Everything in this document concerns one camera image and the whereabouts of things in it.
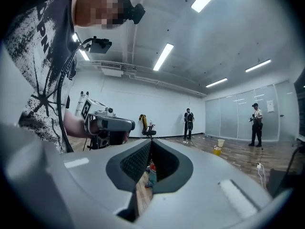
ladder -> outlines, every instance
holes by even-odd
[[[86,102],[87,98],[89,96],[89,92],[84,94],[83,91],[81,91],[80,98],[78,100],[78,103],[76,105],[76,110],[75,110],[75,116],[79,115],[79,112],[82,110],[84,103]]]

yellow and black chair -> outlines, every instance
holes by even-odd
[[[142,134],[143,135],[146,135],[147,137],[152,137],[153,135],[156,135],[157,132],[156,131],[153,131],[152,128],[155,126],[155,125],[150,125],[149,126],[149,129],[147,130],[147,121],[146,121],[146,115],[142,114],[140,115],[139,117],[139,121],[143,122],[143,130],[142,130]]]

forearm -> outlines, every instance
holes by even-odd
[[[92,136],[85,132],[83,119],[74,116],[70,111],[65,111],[63,125],[67,135],[79,138],[91,138]]]

hair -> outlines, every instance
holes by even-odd
[[[131,19],[132,2],[130,0],[118,0],[118,3],[123,4],[123,13],[118,14],[117,19],[112,20],[113,25],[123,25],[128,19]]]

white bucket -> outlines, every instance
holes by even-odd
[[[218,146],[223,147],[224,146],[224,140],[223,139],[218,139]]]

